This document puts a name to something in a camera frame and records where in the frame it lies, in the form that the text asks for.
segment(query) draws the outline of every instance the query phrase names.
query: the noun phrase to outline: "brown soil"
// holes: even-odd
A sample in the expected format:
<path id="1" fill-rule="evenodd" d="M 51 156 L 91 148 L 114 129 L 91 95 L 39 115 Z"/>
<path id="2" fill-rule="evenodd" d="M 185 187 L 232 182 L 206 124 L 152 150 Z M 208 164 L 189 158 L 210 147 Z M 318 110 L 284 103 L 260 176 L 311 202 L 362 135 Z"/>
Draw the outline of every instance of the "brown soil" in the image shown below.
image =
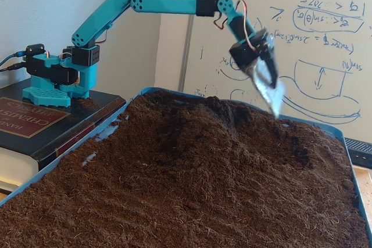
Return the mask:
<path id="1" fill-rule="evenodd" d="M 99 103 L 93 99 L 79 99 L 78 101 L 81 105 L 89 110 L 97 110 L 101 107 Z"/>
<path id="2" fill-rule="evenodd" d="M 120 118 L 0 209 L 0 247 L 369 246 L 344 148 L 318 128 L 165 92 Z"/>

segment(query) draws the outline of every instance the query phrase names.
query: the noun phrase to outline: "cable connector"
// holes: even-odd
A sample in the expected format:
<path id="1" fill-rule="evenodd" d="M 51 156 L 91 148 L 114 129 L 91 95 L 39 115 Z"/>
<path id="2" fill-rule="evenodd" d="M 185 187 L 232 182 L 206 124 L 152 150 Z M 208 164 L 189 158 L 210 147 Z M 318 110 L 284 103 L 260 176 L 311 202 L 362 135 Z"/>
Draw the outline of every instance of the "cable connector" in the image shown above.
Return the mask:
<path id="1" fill-rule="evenodd" d="M 22 56 L 25 56 L 26 54 L 27 54 L 26 51 L 16 52 L 14 54 L 14 57 L 22 57 Z"/>
<path id="2" fill-rule="evenodd" d="M 26 66 L 25 62 L 13 64 L 7 68 L 1 69 L 0 72 L 18 70 Z"/>

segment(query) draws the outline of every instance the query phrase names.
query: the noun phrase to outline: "blue tray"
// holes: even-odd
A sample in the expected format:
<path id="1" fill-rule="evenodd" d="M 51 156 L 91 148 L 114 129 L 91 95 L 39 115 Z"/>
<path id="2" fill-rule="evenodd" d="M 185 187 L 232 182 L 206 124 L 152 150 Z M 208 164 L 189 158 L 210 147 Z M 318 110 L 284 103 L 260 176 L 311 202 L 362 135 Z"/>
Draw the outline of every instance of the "blue tray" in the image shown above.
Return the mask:
<path id="1" fill-rule="evenodd" d="M 35 176 L 33 176 L 32 179 L 30 179 L 28 182 L 26 182 L 25 184 L 23 184 L 16 191 L 14 191 L 13 193 L 11 193 L 8 197 L 6 197 L 5 199 L 3 199 L 3 201 L 0 202 L 0 207 L 3 206 L 11 198 L 13 198 L 16 195 L 22 193 L 31 184 L 38 182 L 45 174 L 47 174 L 47 173 L 51 172 L 52 170 L 54 170 L 57 167 L 58 163 L 60 162 L 60 160 L 62 158 L 64 158 L 66 155 L 68 155 L 71 151 L 77 149 L 80 145 L 82 145 L 89 138 L 95 137 L 95 136 L 97 136 L 99 134 L 98 139 L 103 139 L 103 138 L 107 138 L 109 135 L 111 135 L 118 128 L 119 125 L 112 126 L 110 124 L 117 121 L 117 117 L 125 111 L 125 109 L 127 108 L 127 106 L 136 97 L 138 97 L 140 95 L 143 95 L 143 94 L 146 94 L 146 93 L 156 92 L 156 91 L 159 91 L 159 90 L 164 90 L 164 91 L 167 91 L 167 92 L 176 94 L 176 95 L 185 96 L 185 97 L 194 98 L 194 99 L 202 99 L 203 98 L 203 97 L 200 97 L 200 96 L 184 94 L 184 93 L 181 93 L 181 92 L 171 91 L 171 90 L 162 89 L 162 88 L 154 88 L 154 87 L 152 87 L 152 88 L 145 88 L 145 89 L 143 89 L 137 96 L 135 96 L 134 98 L 132 98 L 125 106 L 123 106 L 121 109 L 119 109 L 111 117 L 109 117 L 108 119 L 106 119 L 103 123 L 101 123 L 98 127 L 96 127 L 96 129 L 94 129 L 88 135 L 86 135 L 81 141 L 77 142 L 69 150 L 67 150 L 66 152 L 64 152 L 64 154 L 62 154 L 61 156 L 59 156 L 51 164 L 49 164 L 48 166 L 46 166 L 45 168 L 43 168 L 40 172 L 38 172 Z M 233 101 L 233 102 L 242 103 L 242 104 L 244 104 L 246 106 L 249 106 L 249 107 L 253 107 L 255 109 L 258 109 L 257 107 L 254 107 L 254 106 L 252 106 L 250 104 L 247 104 L 247 103 L 244 103 L 244 102 L 238 102 L 238 101 Z M 307 121 L 307 120 L 303 120 L 303 119 L 299 119 L 299 118 L 294 118 L 294 117 L 289 117 L 289 116 L 280 116 L 280 119 L 289 119 L 289 120 L 296 121 L 296 122 L 310 124 L 312 126 L 318 126 L 320 129 L 322 129 L 322 131 L 326 135 L 328 135 L 328 136 L 330 136 L 332 138 L 337 138 L 337 139 L 341 140 L 342 144 L 345 147 L 346 153 L 349 156 L 350 166 L 352 165 L 352 162 L 351 162 L 351 159 L 350 159 L 350 155 L 349 155 L 349 152 L 348 152 L 348 148 L 347 148 L 347 145 L 346 145 L 346 142 L 345 142 L 344 135 L 342 134 L 342 132 L 339 129 L 334 128 L 334 127 L 329 126 L 329 125 L 326 125 L 326 124 L 316 123 L 316 122 Z M 369 220 L 368 219 L 368 216 L 367 216 L 367 213 L 366 213 L 366 209 L 364 208 L 363 199 L 362 199 L 362 196 L 360 194 L 360 189 L 359 189 L 359 185 L 358 185 L 357 180 L 356 180 L 356 176 L 355 176 L 354 170 L 353 170 L 353 181 L 354 181 L 354 185 L 356 186 L 355 187 L 356 194 L 359 197 L 359 210 L 360 210 L 360 214 L 367 221 L 367 233 L 368 233 L 368 236 L 369 236 L 370 246 L 372 247 L 372 231 L 371 231 L 371 226 L 370 226 L 372 220 Z"/>

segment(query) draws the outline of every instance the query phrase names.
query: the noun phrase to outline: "black book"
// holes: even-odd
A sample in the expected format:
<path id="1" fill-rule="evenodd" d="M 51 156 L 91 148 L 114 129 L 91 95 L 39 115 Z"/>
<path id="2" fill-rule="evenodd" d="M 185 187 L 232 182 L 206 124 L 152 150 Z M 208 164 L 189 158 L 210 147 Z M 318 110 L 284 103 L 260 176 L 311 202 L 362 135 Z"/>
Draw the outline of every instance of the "black book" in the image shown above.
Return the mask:
<path id="1" fill-rule="evenodd" d="M 22 98 L 30 79 L 0 89 L 0 189 L 12 192 L 123 107 L 117 95 L 90 92 L 70 107 Z"/>

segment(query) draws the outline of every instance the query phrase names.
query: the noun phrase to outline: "teal robotic arm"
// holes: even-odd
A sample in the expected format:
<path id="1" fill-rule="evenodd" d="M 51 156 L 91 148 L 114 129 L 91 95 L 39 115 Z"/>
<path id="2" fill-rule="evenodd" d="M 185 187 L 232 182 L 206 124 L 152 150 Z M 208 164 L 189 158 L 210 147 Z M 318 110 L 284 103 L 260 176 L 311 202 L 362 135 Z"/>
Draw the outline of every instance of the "teal robotic arm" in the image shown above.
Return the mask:
<path id="1" fill-rule="evenodd" d="M 100 46 L 96 41 L 129 8 L 139 13 L 203 17 L 214 17 L 216 12 L 220 17 L 225 14 L 237 39 L 230 49 L 232 57 L 251 76 L 274 114 L 278 114 L 278 109 L 273 110 L 278 73 L 272 38 L 266 30 L 257 33 L 246 13 L 236 11 L 233 0 L 106 0 L 72 35 L 73 45 L 64 49 L 61 56 L 45 53 L 41 44 L 28 46 L 25 67 L 31 75 L 31 87 L 24 89 L 24 98 L 45 106 L 69 106 L 71 98 L 88 98 L 97 77 Z"/>

